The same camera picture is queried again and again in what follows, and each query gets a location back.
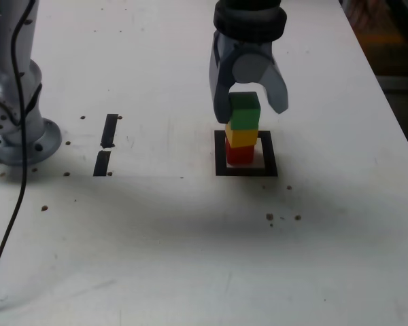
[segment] white table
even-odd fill
[[[214,175],[214,3],[41,2],[64,144],[30,173],[0,326],[408,325],[408,144],[338,1],[283,3],[287,112],[235,86],[259,93],[278,179]],[[113,176],[94,178],[108,113]],[[20,187],[3,172],[0,241]]]

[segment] gray robot arm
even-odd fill
[[[273,110],[277,113],[287,110],[287,87],[272,55],[272,40],[282,35],[286,23],[282,13],[278,0],[221,0],[216,5],[218,31],[214,34],[209,79],[220,123],[230,120],[228,94],[235,83],[262,85]]]
[[[29,0],[0,0],[0,162],[21,165],[21,127],[18,89],[11,57],[12,35],[28,7]],[[16,62],[20,71],[27,125],[28,163],[34,164],[51,156],[61,144],[56,124],[45,120],[39,112],[41,69],[31,60],[33,36],[39,1],[18,34]]]

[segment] black tape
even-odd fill
[[[114,138],[116,131],[116,124],[118,123],[118,114],[108,114],[106,123],[104,125],[103,136],[101,137],[102,148],[115,147]]]
[[[226,177],[278,177],[270,131],[259,131],[265,168],[229,168],[226,165],[225,131],[215,130],[216,176]]]
[[[105,177],[109,166],[110,151],[99,151],[95,162],[94,177]]]

